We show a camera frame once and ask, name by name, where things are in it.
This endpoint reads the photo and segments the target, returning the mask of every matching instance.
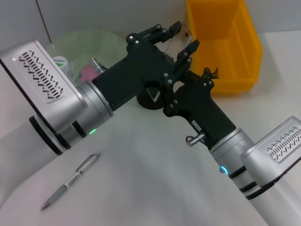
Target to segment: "silver pen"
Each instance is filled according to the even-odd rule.
[[[75,171],[75,173],[69,177],[66,182],[60,186],[53,195],[47,199],[45,204],[42,206],[41,210],[46,209],[48,206],[52,205],[62,194],[64,194],[68,188],[78,180],[78,178],[85,172],[96,160],[99,158],[100,153],[95,153],[90,155]]]

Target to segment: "orange storage bin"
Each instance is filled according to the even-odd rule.
[[[200,46],[190,69],[217,67],[212,92],[243,92],[258,81],[262,47],[243,0],[186,0],[188,27]]]

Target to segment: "pen tip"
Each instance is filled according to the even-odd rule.
[[[44,210],[44,209],[46,209],[48,206],[50,205],[50,203],[49,202],[47,202],[44,206],[42,206],[42,208],[41,208],[41,210]]]

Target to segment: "white wall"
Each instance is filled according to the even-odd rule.
[[[35,0],[0,0],[0,50],[33,38],[49,44]]]
[[[50,37],[83,29],[123,37],[186,19],[185,0],[38,0]],[[257,32],[301,30],[301,0],[246,0]]]

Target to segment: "pink object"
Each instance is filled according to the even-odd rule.
[[[94,78],[98,76],[97,71],[90,64],[84,67],[83,69],[81,69],[80,74],[81,74],[81,78],[80,78],[81,83],[84,83],[87,80],[92,81]]]

